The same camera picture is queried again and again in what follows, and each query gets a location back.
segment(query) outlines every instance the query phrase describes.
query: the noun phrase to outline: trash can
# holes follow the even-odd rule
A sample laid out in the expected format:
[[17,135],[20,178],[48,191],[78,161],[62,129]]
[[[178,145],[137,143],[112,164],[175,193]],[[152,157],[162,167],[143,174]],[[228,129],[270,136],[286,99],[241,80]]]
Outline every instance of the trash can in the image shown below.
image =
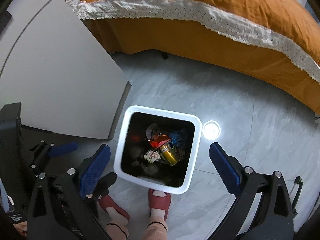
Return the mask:
[[[146,130],[154,123],[164,130],[183,131],[187,135],[184,155],[173,166],[164,160],[150,164],[141,158],[137,161],[134,157],[142,156],[150,149]],[[115,173],[122,179],[147,188],[182,194],[188,190],[191,182],[201,130],[201,121],[194,115],[131,106],[124,114],[120,130],[114,162]]]

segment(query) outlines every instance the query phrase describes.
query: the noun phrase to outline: lace trim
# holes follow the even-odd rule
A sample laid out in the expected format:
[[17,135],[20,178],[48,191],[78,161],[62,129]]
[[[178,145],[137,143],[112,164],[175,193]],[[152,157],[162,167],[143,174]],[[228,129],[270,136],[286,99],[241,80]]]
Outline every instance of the lace trim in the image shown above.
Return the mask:
[[234,41],[285,54],[298,68],[320,83],[320,67],[286,36],[243,17],[194,0],[66,0],[80,19],[162,18],[196,21]]

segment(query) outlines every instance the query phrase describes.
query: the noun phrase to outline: slipper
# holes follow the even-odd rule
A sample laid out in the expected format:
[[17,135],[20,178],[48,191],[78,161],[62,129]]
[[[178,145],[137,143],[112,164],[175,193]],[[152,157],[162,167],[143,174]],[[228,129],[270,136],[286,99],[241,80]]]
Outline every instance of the slipper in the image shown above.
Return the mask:
[[165,197],[158,197],[152,194],[154,191],[155,190],[151,188],[148,191],[150,214],[151,214],[152,208],[165,210],[164,220],[166,220],[168,217],[168,210],[171,204],[171,195],[170,193],[165,192],[166,193]]
[[119,214],[123,215],[128,221],[130,220],[130,215],[127,213],[127,211],[119,207],[109,195],[106,195],[98,202],[104,211],[106,211],[107,207],[113,207]]

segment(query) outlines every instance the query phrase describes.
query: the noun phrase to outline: gray tile floor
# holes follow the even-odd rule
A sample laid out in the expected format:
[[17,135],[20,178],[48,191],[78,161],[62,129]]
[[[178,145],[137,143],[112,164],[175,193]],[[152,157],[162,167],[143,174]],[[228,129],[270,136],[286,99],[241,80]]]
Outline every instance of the gray tile floor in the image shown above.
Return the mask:
[[[304,187],[294,219],[295,230],[309,217],[320,191],[320,128],[314,113],[284,91],[244,74],[194,60],[169,55],[163,60],[158,51],[134,55],[112,55],[132,84],[124,106],[149,106],[198,116],[202,123],[215,120],[221,127],[219,144],[242,165],[271,174],[284,175],[288,191],[294,196],[293,180],[300,175]],[[112,159],[105,173],[113,170],[114,153],[123,118],[110,141],[44,134],[23,130],[26,147],[39,140],[63,144],[79,143],[79,149],[53,159],[49,173],[65,172],[92,156],[101,143],[111,147]],[[201,137],[196,168],[189,190],[172,196],[168,217],[169,239],[206,239],[221,222],[234,197],[225,189],[212,165],[208,149],[212,141]],[[140,239],[148,221],[147,189],[118,179],[110,195],[131,216],[129,239]],[[250,225],[259,196],[241,229]],[[101,222],[108,215],[100,210]]]

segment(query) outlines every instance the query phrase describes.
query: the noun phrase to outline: white trash can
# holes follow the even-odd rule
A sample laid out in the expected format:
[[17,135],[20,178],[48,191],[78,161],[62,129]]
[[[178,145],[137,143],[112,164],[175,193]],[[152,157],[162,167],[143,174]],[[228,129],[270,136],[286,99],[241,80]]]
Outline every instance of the white trash can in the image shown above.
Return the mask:
[[[170,127],[172,130],[184,129],[188,134],[183,159],[176,165],[167,165],[168,168],[165,168],[165,175],[171,176],[171,178],[174,177],[175,179],[175,182],[171,183],[171,185],[153,176],[139,176],[135,174],[135,170],[131,166],[132,159],[130,158],[128,149],[141,140],[145,140],[143,143],[147,142],[146,129],[153,122],[159,126]],[[201,121],[195,115],[144,106],[131,106],[126,110],[121,126],[114,162],[115,173],[122,179],[147,188],[172,194],[182,194],[188,190],[190,185],[196,163],[201,130]]]

